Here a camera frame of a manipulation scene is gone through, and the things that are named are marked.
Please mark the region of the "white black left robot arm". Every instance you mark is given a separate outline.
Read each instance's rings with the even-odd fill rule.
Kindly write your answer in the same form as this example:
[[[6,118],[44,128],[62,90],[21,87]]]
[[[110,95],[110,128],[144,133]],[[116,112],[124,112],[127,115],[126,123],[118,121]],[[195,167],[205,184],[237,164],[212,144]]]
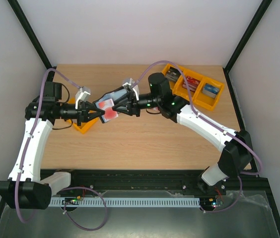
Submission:
[[[57,119],[76,121],[78,125],[104,115],[88,102],[91,92],[80,87],[75,102],[61,103],[62,84],[46,82],[38,99],[25,111],[25,132],[19,155],[8,179],[0,181],[0,196],[14,209],[46,209],[52,196],[69,187],[69,172],[55,172],[41,179],[41,163],[48,137]]]

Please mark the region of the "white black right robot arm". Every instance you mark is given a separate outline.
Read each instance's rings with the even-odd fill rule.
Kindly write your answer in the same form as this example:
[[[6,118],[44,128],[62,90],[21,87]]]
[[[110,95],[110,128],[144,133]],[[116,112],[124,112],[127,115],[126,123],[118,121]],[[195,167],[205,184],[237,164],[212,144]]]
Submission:
[[[198,190],[209,194],[215,184],[226,178],[239,176],[251,161],[246,149],[251,142],[248,132],[225,127],[197,110],[190,103],[172,93],[168,79],[162,73],[148,77],[150,92],[139,94],[131,86],[115,93],[113,110],[130,116],[140,116],[141,110],[158,108],[162,116],[183,125],[209,141],[220,153],[220,159],[206,168],[198,181]]]

